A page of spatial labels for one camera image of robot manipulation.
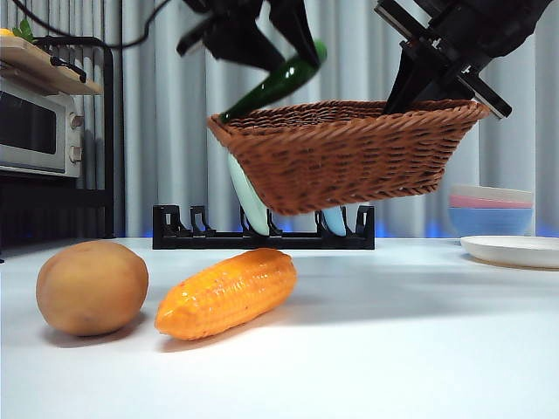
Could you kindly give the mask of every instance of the blue bowl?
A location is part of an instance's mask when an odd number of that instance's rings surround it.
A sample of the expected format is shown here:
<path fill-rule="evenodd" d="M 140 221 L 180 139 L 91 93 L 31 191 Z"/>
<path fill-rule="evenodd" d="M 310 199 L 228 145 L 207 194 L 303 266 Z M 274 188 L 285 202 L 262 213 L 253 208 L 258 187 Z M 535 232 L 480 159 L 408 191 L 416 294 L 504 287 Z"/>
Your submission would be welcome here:
<path fill-rule="evenodd" d="M 534 210 L 531 208 L 449 208 L 452 226 L 460 237 L 523 236 Z"/>

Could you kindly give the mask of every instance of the white plate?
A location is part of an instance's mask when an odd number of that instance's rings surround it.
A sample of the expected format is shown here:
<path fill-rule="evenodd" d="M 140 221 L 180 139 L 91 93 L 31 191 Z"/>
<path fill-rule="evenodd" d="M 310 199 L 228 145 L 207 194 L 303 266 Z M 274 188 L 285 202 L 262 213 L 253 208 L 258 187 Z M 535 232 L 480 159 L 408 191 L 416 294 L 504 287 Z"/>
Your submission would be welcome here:
<path fill-rule="evenodd" d="M 528 190 L 491 188 L 488 186 L 475 185 L 452 185 L 451 195 L 522 203 L 531 203 L 534 201 L 534 194 Z"/>
<path fill-rule="evenodd" d="M 525 236 L 468 236 L 462 247 L 478 259 L 496 264 L 559 268 L 559 238 Z"/>
<path fill-rule="evenodd" d="M 227 161 L 229 163 L 229 173 L 235 192 L 243 211 L 245 212 L 246 219 L 252 228 L 261 236 L 269 236 L 270 228 L 268 227 L 268 213 L 267 208 L 252 187 L 245 171 L 238 164 L 237 159 L 229 154 Z"/>

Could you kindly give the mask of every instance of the robotic arm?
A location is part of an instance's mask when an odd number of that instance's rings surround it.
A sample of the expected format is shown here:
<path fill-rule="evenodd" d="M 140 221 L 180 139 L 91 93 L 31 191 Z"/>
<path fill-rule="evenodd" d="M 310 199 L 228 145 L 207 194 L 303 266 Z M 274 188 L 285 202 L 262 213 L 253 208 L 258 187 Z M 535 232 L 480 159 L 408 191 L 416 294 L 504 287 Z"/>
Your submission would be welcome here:
<path fill-rule="evenodd" d="M 264 0 L 184 0 L 204 14 L 185 34 L 183 55 L 203 43 L 215 58 L 269 72 L 285 59 L 257 27 Z M 270 20 L 299 55 L 319 65 L 303 0 L 267 0 Z M 416 100 L 471 99 L 488 105 L 498 118 L 512 108 L 479 73 L 494 58 L 514 51 L 534 33 L 553 0 L 414 0 L 430 17 L 425 28 L 394 0 L 379 0 L 375 11 L 404 37 L 396 81 L 384 109 L 400 113 Z"/>

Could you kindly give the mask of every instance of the black cable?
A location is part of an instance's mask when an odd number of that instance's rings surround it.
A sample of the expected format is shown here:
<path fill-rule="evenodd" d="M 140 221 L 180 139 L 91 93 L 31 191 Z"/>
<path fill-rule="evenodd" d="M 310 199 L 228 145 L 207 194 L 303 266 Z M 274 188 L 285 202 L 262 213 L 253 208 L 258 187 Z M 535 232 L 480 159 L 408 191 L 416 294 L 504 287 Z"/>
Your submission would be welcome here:
<path fill-rule="evenodd" d="M 61 31 L 53 26 L 50 26 L 47 22 L 41 20 L 40 17 L 38 17 L 37 15 L 35 15 L 31 10 L 27 9 L 27 7 L 25 7 L 25 5 L 23 3 L 21 3 L 19 0 L 11 0 L 26 16 L 28 16 L 33 22 L 35 22 L 36 24 L 38 24 L 39 26 L 42 26 L 43 28 L 47 29 L 48 31 L 54 32 L 57 35 L 62 35 L 63 37 L 75 37 L 75 35 L 72 35 L 70 33 Z M 136 40 L 132 41 L 132 42 L 127 42 L 126 44 L 107 44 L 105 42 L 103 42 L 103 44 L 107 47 L 107 48 L 114 48 L 114 49 L 118 49 L 118 50 L 124 50 L 127 48 L 130 48 L 132 46 L 136 46 L 139 45 L 143 42 L 146 41 L 146 39 L 148 39 L 148 35 L 149 35 L 149 25 L 154 21 L 155 17 L 157 16 L 157 13 L 159 13 L 161 11 L 161 9 L 167 5 L 167 3 L 169 3 L 170 0 L 165 0 L 163 3 L 159 4 L 152 12 L 151 15 L 149 15 L 148 20 L 146 20 L 146 23 L 144 24 L 143 27 L 143 35 L 139 38 L 137 38 Z"/>

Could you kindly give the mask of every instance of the gray curtain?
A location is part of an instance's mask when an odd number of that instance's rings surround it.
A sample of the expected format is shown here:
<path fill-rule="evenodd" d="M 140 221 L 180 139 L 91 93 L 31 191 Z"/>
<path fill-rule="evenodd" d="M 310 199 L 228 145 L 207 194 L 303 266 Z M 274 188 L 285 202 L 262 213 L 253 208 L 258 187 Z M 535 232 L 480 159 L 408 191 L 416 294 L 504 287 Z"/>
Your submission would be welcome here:
<path fill-rule="evenodd" d="M 60 15 L 60 23 L 79 33 L 97 31 L 115 40 L 122 21 L 127 41 L 141 33 L 160 1 L 106 1 L 101 10 L 90 9 L 97 2 L 85 0 L 34 1 L 33 9 L 46 12 L 45 3 L 60 3 L 61 13 L 68 3 L 69 14 Z M 370 0 L 305 3 L 311 32 L 328 46 L 328 62 L 315 79 L 279 105 L 385 100 L 396 76 L 401 37 L 372 10 Z M 13 14 L 10 2 L 0 4 L 3 15 Z M 400 4 L 425 21 L 412 0 Z M 185 212 L 190 205 L 206 205 L 213 228 L 239 229 L 225 150 L 205 119 L 226 109 L 265 74 L 216 61 L 204 50 L 179 57 L 176 42 L 199 18 L 184 2 L 173 0 L 157 17 L 148 42 L 122 56 L 124 101 L 116 109 L 124 115 L 124 234 L 131 237 L 151 234 L 151 210 L 157 203 L 177 204 Z M 284 55 L 293 53 L 268 22 L 266 7 L 259 25 Z M 535 217 L 529 234 L 559 236 L 558 25 L 559 3 L 553 2 L 536 34 L 484 71 L 482 77 L 512 105 L 513 114 L 501 121 L 488 118 L 468 134 L 448 162 L 437 192 L 374 202 L 379 237 L 455 237 L 447 215 L 454 183 L 533 190 Z M 355 207 L 349 206 L 350 225 Z M 314 227 L 311 214 L 274 219 L 285 230 Z"/>

